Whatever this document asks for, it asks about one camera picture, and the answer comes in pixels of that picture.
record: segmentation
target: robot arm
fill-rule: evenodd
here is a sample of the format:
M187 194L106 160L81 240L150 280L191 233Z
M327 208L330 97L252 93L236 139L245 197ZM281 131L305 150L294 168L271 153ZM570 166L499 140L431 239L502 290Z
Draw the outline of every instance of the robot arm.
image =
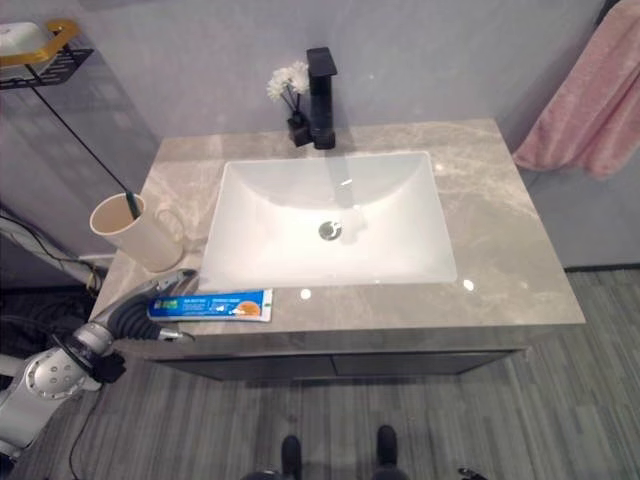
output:
M122 357L106 355L115 340L192 340L152 322L147 306L159 295L193 286L196 275L180 269L142 283L69 338L56 338L58 347L25 360L9 388L0 392L0 453L17 458L64 401L115 381L124 372Z

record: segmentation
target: gray carpet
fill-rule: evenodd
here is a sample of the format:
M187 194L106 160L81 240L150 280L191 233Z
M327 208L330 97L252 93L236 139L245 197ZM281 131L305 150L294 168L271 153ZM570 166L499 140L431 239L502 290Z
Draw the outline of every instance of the gray carpet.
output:
M74 464L83 480L239 479L302 440L305 480L367 479L378 425L412 479L640 479L640 271L569 275L588 319L461 377L216 383L130 359L105 389ZM12 479L68 480L95 393L68 402Z

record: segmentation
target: vanity cabinet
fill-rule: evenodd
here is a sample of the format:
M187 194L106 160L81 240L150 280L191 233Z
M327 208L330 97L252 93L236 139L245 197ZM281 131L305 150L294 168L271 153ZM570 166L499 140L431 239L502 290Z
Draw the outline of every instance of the vanity cabinet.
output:
M160 361L185 372L216 380L283 380L338 377L455 375L511 353L384 352L373 354L210 357Z

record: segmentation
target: toothpaste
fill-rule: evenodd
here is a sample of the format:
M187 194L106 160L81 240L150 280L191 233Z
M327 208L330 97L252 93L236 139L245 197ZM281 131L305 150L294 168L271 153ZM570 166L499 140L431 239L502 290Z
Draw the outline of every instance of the toothpaste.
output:
M149 304L149 317L158 322L271 321L273 290L158 297Z

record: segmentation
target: shoe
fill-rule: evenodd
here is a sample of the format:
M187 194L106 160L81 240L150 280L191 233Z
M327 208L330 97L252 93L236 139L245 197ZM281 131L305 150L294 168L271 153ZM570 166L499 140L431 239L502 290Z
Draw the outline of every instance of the shoe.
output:
M378 429L376 453L380 466L398 464L398 438L396 431L389 425L383 425Z
M302 448L297 437L289 435L282 441L281 458L282 475L302 480Z

